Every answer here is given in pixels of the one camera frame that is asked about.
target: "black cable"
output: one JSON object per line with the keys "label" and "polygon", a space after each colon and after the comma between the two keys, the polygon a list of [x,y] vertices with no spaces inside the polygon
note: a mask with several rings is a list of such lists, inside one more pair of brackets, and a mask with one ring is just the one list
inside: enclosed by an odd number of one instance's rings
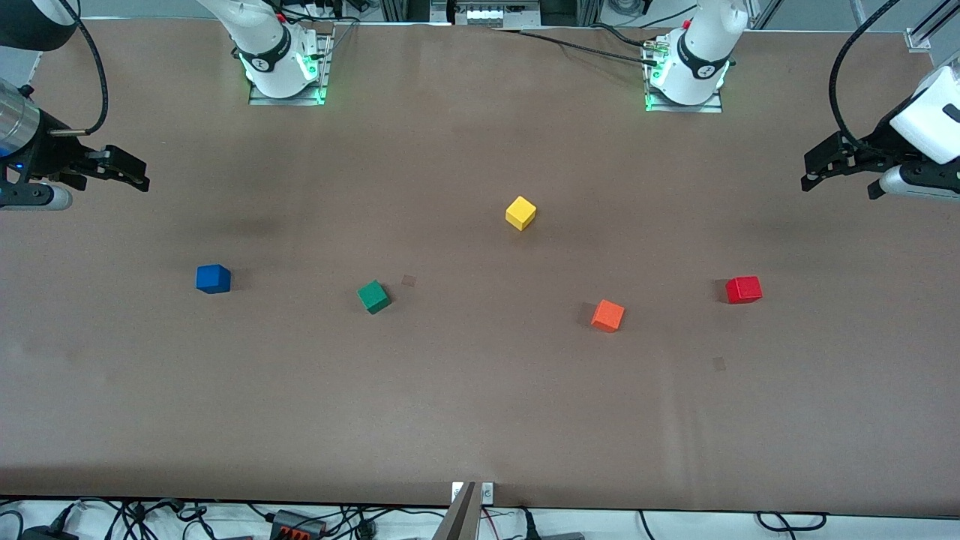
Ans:
{"label": "black cable", "polygon": [[640,522],[643,524],[643,532],[647,533],[647,538],[650,540],[657,540],[654,538],[654,533],[650,532],[650,526],[647,525],[647,516],[643,515],[643,510],[637,510],[640,514]]}
{"label": "black cable", "polygon": [[110,527],[107,529],[107,534],[104,535],[104,540],[112,540],[112,539],[113,539],[113,528],[116,527],[116,524],[117,524],[118,521],[120,521],[120,516],[121,516],[123,513],[124,513],[124,506],[121,504],[120,507],[117,508],[117,513],[116,513],[116,515],[113,516],[113,521],[110,522]]}
{"label": "black cable", "polygon": [[840,52],[837,53],[836,60],[833,61],[833,68],[830,70],[830,80],[829,86],[827,89],[829,100],[830,100],[830,110],[833,112],[833,118],[837,122],[837,127],[840,128],[840,135],[845,137],[849,144],[857,150],[869,150],[872,152],[884,154],[883,152],[877,150],[876,148],[871,147],[869,144],[858,140],[853,133],[850,131],[850,128],[847,127],[847,122],[844,121],[843,115],[840,113],[840,105],[837,103],[837,76],[840,74],[840,65],[843,63],[844,58],[847,57],[847,53],[850,52],[853,44],[860,39],[860,36],[863,36],[867,30],[874,25],[874,23],[880,19],[884,13],[889,12],[891,8],[896,6],[900,0],[888,0],[886,4],[880,6],[879,10],[876,10],[874,14],[860,25],[853,34],[847,39],[847,42],[843,44],[843,47],[840,47]]}
{"label": "black cable", "polygon": [[[175,499],[161,499],[159,502],[154,503],[153,505],[146,507],[141,502],[135,502],[133,505],[130,503],[123,503],[120,506],[120,517],[123,518],[124,526],[127,527],[126,532],[124,532],[123,540],[131,538],[132,540],[159,540],[156,536],[156,533],[147,525],[147,517],[161,508],[171,508],[175,514],[179,517],[182,513],[183,503]],[[138,530],[140,537],[136,537],[135,530]]]}
{"label": "black cable", "polygon": [[[411,515],[415,515],[415,514],[431,514],[431,515],[434,515],[434,516],[438,516],[438,517],[440,517],[440,518],[446,517],[446,514],[442,514],[442,513],[440,513],[440,512],[435,512],[435,511],[433,511],[433,510],[407,510],[406,508],[394,508],[394,510],[396,510],[397,512],[401,512],[401,513],[404,513],[404,514],[411,514]],[[494,515],[493,517],[495,518],[496,516],[505,516],[505,515],[507,515],[507,514],[496,514],[496,515]]]}
{"label": "black cable", "polygon": [[[282,13],[283,16],[287,18],[288,21],[290,21],[290,22],[295,22],[295,23],[296,23],[296,22],[301,22],[301,21],[304,21],[304,20],[308,20],[308,21],[310,21],[310,22],[335,22],[335,21],[338,21],[338,20],[348,20],[348,21],[351,21],[350,24],[349,24],[349,26],[347,26],[347,29],[344,31],[344,34],[343,34],[342,36],[340,36],[339,39],[337,39],[336,41],[334,41],[333,46],[330,47],[330,54],[333,54],[333,51],[337,50],[337,47],[340,46],[340,43],[343,42],[343,40],[346,39],[347,36],[349,36],[350,31],[353,30],[353,27],[354,27],[354,26],[357,26],[358,24],[360,24],[360,19],[357,18],[357,17],[353,17],[353,16],[342,16],[342,17],[315,17],[315,16],[313,16],[313,15],[311,15],[311,14],[308,14],[308,13],[292,12],[292,11],[284,8],[283,6],[279,6],[279,12]],[[287,16],[287,15],[292,15],[292,16],[294,16],[294,17],[296,17],[296,18],[290,18],[290,17]]]}
{"label": "black cable", "polygon": [[[772,525],[769,525],[767,522],[763,520],[763,516],[765,514],[770,514],[772,516],[775,516],[783,524],[783,527],[774,527]],[[790,535],[790,540],[797,540],[797,534],[796,534],[797,532],[812,532],[814,530],[819,530],[823,528],[824,525],[827,524],[827,514],[821,514],[821,513],[803,514],[803,515],[810,515],[810,516],[815,516],[820,518],[819,522],[813,525],[805,526],[805,527],[790,525],[790,522],[786,521],[786,518],[783,517],[783,514],[779,512],[775,512],[773,510],[759,510],[755,512],[755,515],[756,515],[756,520],[760,523],[761,527],[771,532],[776,532],[776,533],[786,532],[787,534]]]}
{"label": "black cable", "polygon": [[203,515],[203,514],[199,514],[199,515],[197,516],[197,523],[200,524],[200,527],[204,530],[204,532],[206,533],[206,536],[207,536],[210,540],[220,540],[219,538],[217,538],[217,535],[213,533],[213,528],[212,528],[210,525],[208,525],[206,521],[204,521],[204,515]]}
{"label": "black cable", "polygon": [[250,510],[253,510],[253,513],[255,513],[256,515],[260,516],[261,518],[267,519],[267,514],[266,514],[265,512],[261,512],[260,510],[257,510],[257,509],[256,509],[256,506],[254,506],[254,505],[252,505],[252,504],[250,504],[250,503],[247,503],[247,508],[249,508]]}
{"label": "black cable", "polygon": [[311,15],[311,14],[309,14],[309,13],[300,13],[300,12],[290,11],[290,10],[284,8],[283,6],[279,6],[279,10],[280,10],[280,12],[283,14],[283,16],[286,17],[286,19],[287,19],[288,21],[290,21],[290,22],[301,22],[301,21],[304,21],[304,20],[308,20],[308,21],[310,21],[310,22],[331,22],[331,21],[338,21],[338,20],[351,20],[351,21],[353,21],[353,22],[360,22],[360,19],[358,19],[357,17],[353,17],[353,16],[343,16],[343,17],[315,17],[315,16],[313,16],[313,15]]}
{"label": "black cable", "polygon": [[540,540],[540,533],[537,532],[537,523],[534,521],[534,515],[529,508],[521,507],[523,515],[527,519],[527,540]]}
{"label": "black cable", "polygon": [[637,40],[635,40],[635,39],[630,39],[629,37],[626,37],[626,36],[624,36],[623,34],[620,34],[620,32],[619,32],[617,29],[615,29],[613,26],[611,26],[611,25],[609,25],[609,24],[604,24],[604,23],[602,23],[602,22],[595,22],[595,23],[593,23],[593,24],[590,25],[590,28],[602,28],[602,29],[606,30],[607,32],[610,32],[610,33],[613,34],[617,39],[623,41],[624,43],[626,43],[626,44],[628,44],[628,45],[633,45],[634,47],[642,47],[642,46],[643,46],[643,41],[637,41]]}
{"label": "black cable", "polygon": [[652,60],[646,60],[646,59],[640,59],[640,58],[636,58],[636,57],[628,57],[628,56],[624,56],[624,55],[618,55],[618,54],[611,53],[611,52],[607,52],[607,51],[601,51],[601,50],[599,50],[599,49],[591,49],[591,48],[585,47],[585,46],[583,46],[583,45],[578,45],[577,43],[570,43],[569,41],[563,41],[563,40],[561,40],[561,39],[555,39],[555,38],[553,38],[553,37],[542,36],[542,35],[540,35],[540,34],[527,34],[526,32],[516,31],[516,30],[508,30],[508,31],[505,31],[505,32],[510,32],[511,34],[517,34],[517,35],[519,35],[519,36],[527,36],[527,37],[535,37],[535,38],[537,38],[537,39],[543,39],[544,41],[549,41],[549,42],[551,42],[551,43],[557,43],[558,45],[562,45],[562,46],[564,46],[564,47],[571,47],[571,48],[574,48],[574,49],[579,49],[579,50],[581,50],[581,51],[586,51],[586,52],[588,52],[588,53],[592,53],[592,54],[594,54],[594,55],[600,55],[600,56],[603,56],[603,57],[613,58],[613,59],[617,59],[617,60],[635,61],[636,63],[642,63],[642,64],[644,64],[644,65],[657,65],[657,63],[656,63],[655,61],[652,61]]}
{"label": "black cable", "polygon": [[378,513],[378,514],[374,514],[373,516],[371,516],[371,517],[369,517],[369,518],[365,518],[365,519],[363,519],[363,520],[360,520],[360,523],[358,523],[358,524],[356,525],[356,527],[352,527],[352,528],[350,528],[349,530],[347,530],[346,532],[341,532],[340,534],[334,536],[334,537],[331,538],[330,540],[340,540],[341,538],[344,538],[345,536],[350,536],[350,535],[353,534],[353,532],[354,532],[355,530],[357,530],[358,528],[360,528],[363,524],[373,523],[374,521],[376,521],[378,518],[380,518],[380,517],[383,516],[384,514],[389,514],[390,512],[393,512],[393,511],[394,511],[394,510],[393,510],[392,508],[390,508],[390,509],[384,510],[384,511]]}
{"label": "black cable", "polygon": [[189,531],[190,528],[195,525],[200,525],[208,538],[210,538],[211,540],[216,540],[216,536],[213,534],[213,529],[210,528],[210,525],[208,525],[205,521],[203,521],[203,518],[200,518],[196,521],[191,521],[190,523],[186,524],[186,527],[183,528],[182,540],[186,540],[187,531]]}
{"label": "black cable", "polygon": [[109,95],[107,93],[107,73],[104,72],[104,62],[100,59],[100,51],[97,50],[97,44],[93,42],[93,37],[90,36],[90,32],[86,30],[84,22],[80,20],[80,16],[77,12],[73,11],[73,8],[70,6],[70,3],[67,0],[60,0],[60,4],[63,5],[63,8],[67,13],[73,17],[73,20],[77,23],[77,27],[80,29],[80,33],[84,35],[86,40],[86,45],[90,47],[90,54],[93,55],[93,61],[97,65],[97,76],[100,77],[100,117],[97,118],[97,122],[93,126],[84,130],[84,133],[90,135],[100,129],[104,125],[104,122],[107,121],[107,110],[109,109]]}
{"label": "black cable", "polygon": [[63,529],[66,527],[66,520],[70,517],[70,511],[73,510],[73,507],[76,506],[76,503],[71,503],[69,506],[60,511],[60,514],[54,518],[54,521],[50,523],[50,527],[47,528],[50,532],[55,535],[60,535],[63,532]]}
{"label": "black cable", "polygon": [[20,540],[20,537],[23,536],[23,514],[17,512],[16,510],[5,510],[0,512],[0,517],[3,516],[13,516],[16,518],[16,521],[19,522],[16,530],[16,540]]}
{"label": "black cable", "polygon": [[644,24],[644,25],[637,26],[637,28],[650,28],[651,26],[657,24],[658,22],[663,22],[663,21],[665,21],[665,20],[670,20],[670,19],[672,19],[673,17],[679,17],[680,15],[682,15],[682,14],[684,14],[684,13],[686,13],[686,12],[689,12],[689,11],[691,11],[691,10],[696,10],[697,8],[698,8],[698,5],[697,5],[697,4],[694,4],[693,6],[690,6],[689,8],[683,10],[682,12],[676,12],[676,13],[674,13],[674,14],[672,14],[672,15],[670,15],[670,16],[666,16],[666,17],[664,17],[664,18],[662,18],[662,19],[657,19],[657,20],[655,20],[655,21],[648,22],[648,23],[646,23],[646,24]]}

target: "plug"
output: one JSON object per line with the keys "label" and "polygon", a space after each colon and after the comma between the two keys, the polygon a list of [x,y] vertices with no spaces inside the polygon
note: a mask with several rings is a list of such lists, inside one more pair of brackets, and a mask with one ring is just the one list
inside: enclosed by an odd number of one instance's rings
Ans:
{"label": "plug", "polygon": [[360,522],[356,528],[357,538],[359,540],[373,540],[376,535],[376,525],[372,521]]}
{"label": "plug", "polygon": [[530,510],[521,508],[524,516],[527,518],[527,540],[540,540],[540,533],[537,532],[537,523],[534,522],[534,515]]}
{"label": "plug", "polygon": [[24,529],[20,540],[80,540],[69,532],[56,531],[43,525]]}

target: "green cube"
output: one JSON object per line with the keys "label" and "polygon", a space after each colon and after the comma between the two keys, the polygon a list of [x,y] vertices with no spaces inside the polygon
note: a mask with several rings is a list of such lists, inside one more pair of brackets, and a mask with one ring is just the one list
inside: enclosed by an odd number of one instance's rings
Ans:
{"label": "green cube", "polygon": [[357,291],[357,296],[360,297],[360,302],[363,302],[363,307],[367,309],[370,315],[390,305],[390,297],[387,296],[387,291],[383,290],[383,285],[377,280],[361,287]]}

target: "yellow cube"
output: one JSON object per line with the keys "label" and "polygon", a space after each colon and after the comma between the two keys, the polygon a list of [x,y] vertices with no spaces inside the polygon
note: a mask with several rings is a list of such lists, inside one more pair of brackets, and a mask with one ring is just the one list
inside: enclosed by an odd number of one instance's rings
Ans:
{"label": "yellow cube", "polygon": [[513,204],[507,207],[507,221],[523,231],[537,215],[537,207],[523,197],[517,197]]}

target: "blue cube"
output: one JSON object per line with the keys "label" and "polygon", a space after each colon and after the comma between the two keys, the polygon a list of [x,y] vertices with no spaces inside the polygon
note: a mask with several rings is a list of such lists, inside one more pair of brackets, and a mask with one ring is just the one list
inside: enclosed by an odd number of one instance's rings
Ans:
{"label": "blue cube", "polygon": [[197,267],[197,288],[206,294],[230,291],[230,271],[219,264]]}

